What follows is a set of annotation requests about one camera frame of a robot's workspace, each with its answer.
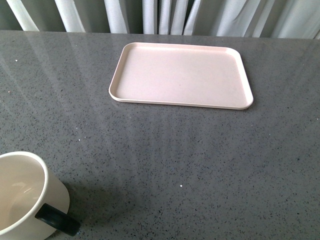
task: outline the curtain fold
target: curtain fold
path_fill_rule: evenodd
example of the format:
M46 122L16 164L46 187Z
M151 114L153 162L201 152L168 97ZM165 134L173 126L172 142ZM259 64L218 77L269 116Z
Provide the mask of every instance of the curtain fold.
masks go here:
M320 0L0 0L0 29L320 38Z

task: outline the rectangular tray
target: rectangular tray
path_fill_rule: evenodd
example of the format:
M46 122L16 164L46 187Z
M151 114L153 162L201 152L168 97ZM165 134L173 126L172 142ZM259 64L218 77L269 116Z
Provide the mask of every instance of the rectangular tray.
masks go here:
M236 110L254 100L236 50L164 43L126 45L109 93L120 102Z

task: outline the tray rim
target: tray rim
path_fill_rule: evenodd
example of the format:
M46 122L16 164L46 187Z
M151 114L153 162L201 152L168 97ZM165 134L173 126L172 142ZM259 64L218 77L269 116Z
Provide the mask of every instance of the tray rim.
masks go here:
M238 69L239 71L242 71L243 74L245 75L246 81L245 81L245 85L243 85L243 81L242 81L242 85L244 90L244 95L247 101L247 105L243 106L243 107L234 107L234 106L228 106L228 105L214 105L214 104L201 104L201 103L187 103L187 102L172 102L172 101L158 101L158 100L137 100L137 99L128 99L128 98L120 98L117 97L115 94L113 94L113 90L112 88L114 87L114 82L115 82L115 77L118 73L118 70L120 68L120 65L122 64L122 58L124 58L124 54L126 52L129 52L134 46L138 46L142 45L141 47L157 47L157 46L161 46L161 47L179 47L179 48L183 48L183 49L190 49L190 48L214 48L214 49L220 49L220 50L225 50L225 52L233 52L233 54L235 55L234 59L235 61L238 63L240 61L240 66L242 67L241 69ZM110 86L108 88L108 92L110 94L110 96L118 101L118 102L122 102L122 103L138 103L138 104L157 104L157 105L174 105L174 106L190 106L190 107L202 107L202 108L214 108L214 109L230 109L230 110L244 110L249 108L252 103L254 102L254 97L250 88L250 84L249 84L249 80L242 62L242 58L240 53L235 50L234 48L231 47L224 47L224 46L206 46L206 45L195 45L195 44L176 44L176 43L157 43L157 42L131 42L126 44L121 52L121 55L119 57L118 63L116 65Z

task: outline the quartz countertop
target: quartz countertop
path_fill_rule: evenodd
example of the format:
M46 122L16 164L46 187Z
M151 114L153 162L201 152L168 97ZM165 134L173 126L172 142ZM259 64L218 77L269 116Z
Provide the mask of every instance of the quartz countertop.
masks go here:
M132 42L229 47L246 110L117 102ZM320 236L320 41L0 31L0 153L39 155L79 233L55 240Z

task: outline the mug rim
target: mug rim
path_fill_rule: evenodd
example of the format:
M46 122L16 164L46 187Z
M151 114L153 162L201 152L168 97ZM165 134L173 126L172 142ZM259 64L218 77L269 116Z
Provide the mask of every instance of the mug rim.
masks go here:
M13 230L14 228L16 228L17 226L22 224L24 221L26 221L33 214L35 214L36 210L41 207L40 204L42 203L42 200L43 200L44 196L46 195L46 192L48 189L48 181L49 181L49 173L48 173L47 165L43 161L43 159L41 157L39 157L38 155L36 155L32 152L28 152L28 151L13 151L13 152L8 152L8 153L0 155L0 161L2 158L9 157L9 156L26 156L26 157L30 157L30 158L36 160L38 163L40 163L42 170L44 172L44 184L43 184L41 194L40 194L38 200L33 205L33 207L23 217L21 217L18 221L11 224L10 226L0 230L0 236Z

